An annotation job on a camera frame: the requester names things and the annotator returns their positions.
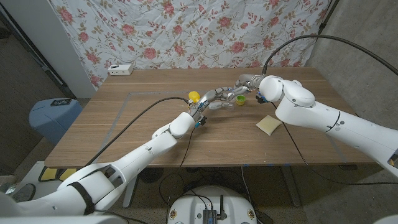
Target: yellow object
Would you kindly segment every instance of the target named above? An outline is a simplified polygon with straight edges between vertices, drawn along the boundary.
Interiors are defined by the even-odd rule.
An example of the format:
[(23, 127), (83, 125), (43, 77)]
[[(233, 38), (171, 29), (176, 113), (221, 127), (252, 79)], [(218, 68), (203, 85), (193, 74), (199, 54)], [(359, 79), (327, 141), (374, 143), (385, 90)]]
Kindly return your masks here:
[(60, 176), (60, 180), (66, 180), (70, 175), (74, 174), (77, 170), (76, 169), (66, 169), (63, 174)]
[(246, 101), (246, 97), (244, 95), (236, 96), (236, 104), (237, 105), (242, 106), (245, 101)]
[(197, 91), (192, 91), (188, 94), (188, 97), (193, 100), (194, 103), (200, 100), (200, 95)]
[(44, 167), (43, 174), (39, 177), (39, 181), (53, 180), (56, 178), (57, 169)]
[(256, 124), (257, 127), (259, 127), (262, 131), (267, 133), (269, 136), (275, 131), (275, 129), (282, 124), (281, 121), (278, 119), (275, 119), (269, 115), (267, 115), (265, 118), (263, 118), (260, 122)]
[(390, 159), (389, 164), (392, 165), (393, 167), (395, 167), (394, 161), (392, 159)]

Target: floral curtain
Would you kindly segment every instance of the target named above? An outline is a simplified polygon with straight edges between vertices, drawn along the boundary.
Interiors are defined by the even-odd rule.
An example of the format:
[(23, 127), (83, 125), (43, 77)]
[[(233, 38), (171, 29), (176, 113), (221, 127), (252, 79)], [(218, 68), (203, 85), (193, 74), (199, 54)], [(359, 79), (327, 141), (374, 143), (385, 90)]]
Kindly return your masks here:
[[(317, 33), (329, 0), (49, 0), (95, 88), (112, 64), (134, 69), (260, 67), (280, 44)], [(302, 66), (298, 40), (271, 66)]]

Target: white power strip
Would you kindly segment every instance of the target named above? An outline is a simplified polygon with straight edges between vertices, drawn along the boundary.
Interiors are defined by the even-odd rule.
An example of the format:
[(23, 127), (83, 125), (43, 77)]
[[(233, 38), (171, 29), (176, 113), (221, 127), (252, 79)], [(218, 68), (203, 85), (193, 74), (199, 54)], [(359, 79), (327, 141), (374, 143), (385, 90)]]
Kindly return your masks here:
[(108, 68), (110, 75), (130, 75), (133, 71), (132, 65), (111, 65)]

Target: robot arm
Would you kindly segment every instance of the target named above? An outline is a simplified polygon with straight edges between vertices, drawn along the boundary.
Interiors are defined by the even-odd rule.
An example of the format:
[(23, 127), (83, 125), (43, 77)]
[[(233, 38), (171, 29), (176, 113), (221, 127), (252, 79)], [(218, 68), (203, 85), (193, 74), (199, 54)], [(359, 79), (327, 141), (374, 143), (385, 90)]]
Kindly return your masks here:
[(267, 101), (280, 101), (275, 111), (283, 122), (313, 128), (356, 148), (398, 177), (398, 131), (315, 101), (301, 83), (263, 77), (258, 85)]
[(149, 142), (114, 162), (86, 166), (58, 187), (57, 191), (37, 200), (15, 203), (8, 196), (0, 195), (6, 207), (0, 216), (54, 216), (87, 215), (95, 210), (107, 210), (121, 196), (127, 184), (156, 157), (176, 145), (195, 121), (186, 112), (173, 120), (168, 128)]

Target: gray wall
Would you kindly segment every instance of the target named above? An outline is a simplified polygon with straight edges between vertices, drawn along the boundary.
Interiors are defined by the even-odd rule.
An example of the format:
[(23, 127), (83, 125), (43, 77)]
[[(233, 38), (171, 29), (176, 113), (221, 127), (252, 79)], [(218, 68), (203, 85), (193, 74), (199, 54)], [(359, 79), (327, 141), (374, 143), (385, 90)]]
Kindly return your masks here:
[(43, 138), (29, 124), (36, 102), (65, 97), (11, 35), (0, 40), (0, 175), (14, 172)]
[[(348, 39), (398, 68), (397, 12), (394, 0), (341, 0), (322, 34)], [(319, 39), (306, 66), (317, 68), (360, 117), (398, 129), (398, 77), (379, 62)]]
[(0, 0), (77, 98), (95, 89), (60, 21), (46, 0)]

